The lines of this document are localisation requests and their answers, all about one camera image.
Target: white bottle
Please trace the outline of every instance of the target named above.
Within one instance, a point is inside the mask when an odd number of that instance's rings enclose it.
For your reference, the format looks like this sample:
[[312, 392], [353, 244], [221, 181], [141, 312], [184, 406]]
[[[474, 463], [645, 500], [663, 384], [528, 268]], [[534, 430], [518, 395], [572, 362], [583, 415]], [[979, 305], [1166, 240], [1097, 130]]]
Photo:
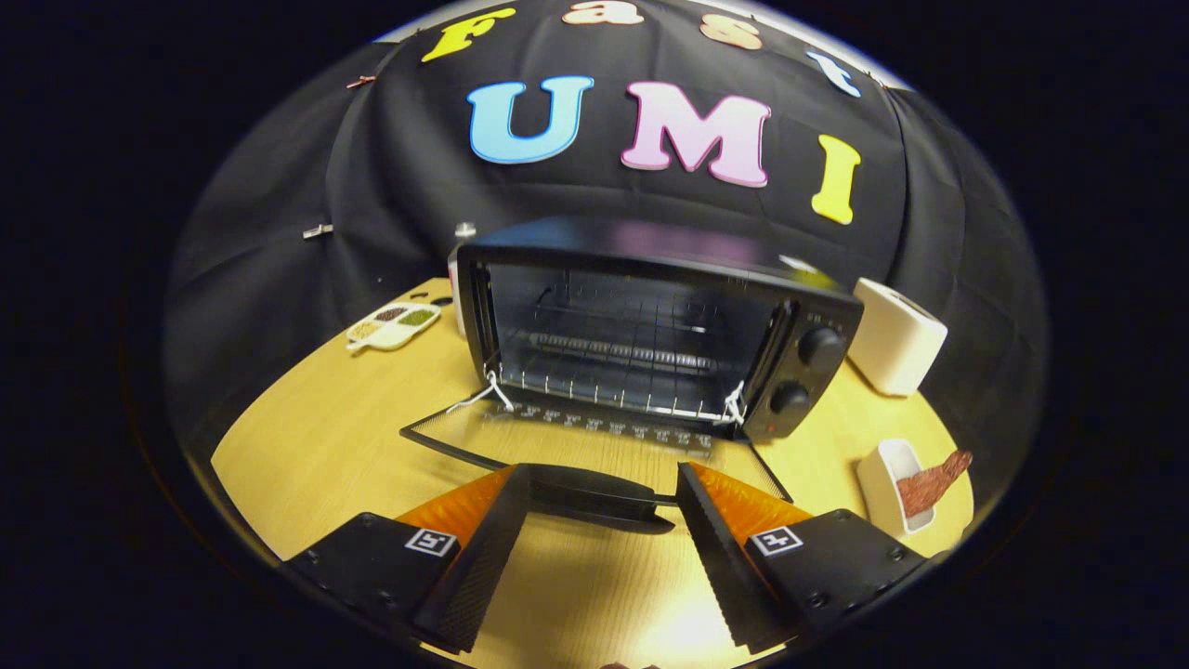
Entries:
[[454, 298], [454, 321], [458, 322], [458, 333], [463, 337], [466, 337], [466, 328], [463, 326], [463, 304], [458, 301], [458, 247], [470, 241], [472, 236], [474, 236], [474, 223], [465, 221], [458, 223], [454, 228], [454, 239], [458, 242], [446, 258], [449, 267], [451, 296]]

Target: black knob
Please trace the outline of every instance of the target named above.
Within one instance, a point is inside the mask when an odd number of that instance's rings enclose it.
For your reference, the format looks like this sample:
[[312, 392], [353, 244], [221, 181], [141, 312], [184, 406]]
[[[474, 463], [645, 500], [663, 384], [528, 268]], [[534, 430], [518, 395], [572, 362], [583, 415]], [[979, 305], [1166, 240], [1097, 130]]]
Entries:
[[817, 327], [803, 334], [797, 353], [814, 374], [830, 374], [842, 365], [847, 347], [833, 328]]
[[810, 404], [810, 393], [795, 381], [786, 381], [772, 393], [768, 406], [773, 414], [780, 414], [788, 408]]

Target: table surface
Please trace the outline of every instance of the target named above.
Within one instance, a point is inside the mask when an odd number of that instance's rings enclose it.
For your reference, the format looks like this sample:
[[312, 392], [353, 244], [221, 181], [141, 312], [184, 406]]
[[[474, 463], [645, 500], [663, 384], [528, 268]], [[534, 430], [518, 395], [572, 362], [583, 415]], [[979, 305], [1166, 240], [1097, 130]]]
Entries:
[[[415, 292], [428, 296], [411, 298]], [[448, 295], [449, 282], [434, 278], [394, 301]], [[486, 474], [398, 434], [482, 387], [454, 317], [454, 307], [443, 307], [435, 324], [395, 352], [351, 354], [340, 334], [262, 395], [222, 438], [214, 471], [281, 560], [360, 512], [395, 518]], [[888, 438], [908, 440], [926, 468], [955, 450], [919, 393], [881, 397], [848, 361], [792, 436], [756, 449], [799, 507], [866, 518], [855, 466]], [[524, 462], [553, 462], [554, 447], [518, 444]], [[746, 447], [715, 448], [712, 466], [726, 473], [754, 462]], [[640, 457], [654, 457], [646, 453]], [[952, 548], [973, 511], [963, 474], [937, 504], [933, 524], [904, 543], [926, 557]], [[773, 652], [753, 656], [734, 645], [680, 512], [658, 513], [675, 529], [637, 535], [530, 513], [473, 651], [452, 657], [483, 669], [612, 662], [677, 669], [735, 667]]]

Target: small white tray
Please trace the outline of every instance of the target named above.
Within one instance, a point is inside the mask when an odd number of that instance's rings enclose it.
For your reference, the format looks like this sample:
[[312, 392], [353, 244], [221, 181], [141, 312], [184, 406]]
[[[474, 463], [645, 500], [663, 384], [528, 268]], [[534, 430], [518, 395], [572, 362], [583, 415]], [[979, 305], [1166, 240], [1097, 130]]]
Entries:
[[933, 507], [905, 518], [904, 500], [895, 485], [923, 472], [917, 452], [907, 440], [885, 440], [858, 463], [858, 486], [867, 500], [867, 517], [880, 530], [897, 539], [929, 528], [937, 512]]
[[[377, 316], [391, 309], [404, 309], [391, 320]], [[417, 324], [401, 322], [416, 311], [429, 311], [429, 317]], [[420, 302], [391, 302], [367, 314], [367, 317], [347, 328], [347, 351], [354, 352], [364, 347], [390, 352], [400, 349], [411, 340], [417, 332], [429, 327], [441, 316], [441, 309], [434, 304]]]

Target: letter u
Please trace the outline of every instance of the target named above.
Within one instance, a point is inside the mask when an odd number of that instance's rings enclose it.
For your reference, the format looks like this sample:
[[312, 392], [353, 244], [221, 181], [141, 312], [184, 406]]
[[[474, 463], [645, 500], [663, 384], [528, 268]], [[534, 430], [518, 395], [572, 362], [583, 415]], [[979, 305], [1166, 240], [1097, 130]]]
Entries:
[[471, 150], [480, 158], [501, 164], [533, 163], [565, 151], [578, 137], [583, 90], [594, 86], [589, 76], [554, 76], [541, 82], [552, 94], [549, 126], [536, 137], [512, 134], [512, 102], [526, 90], [518, 81], [474, 89], [466, 100], [471, 113]]

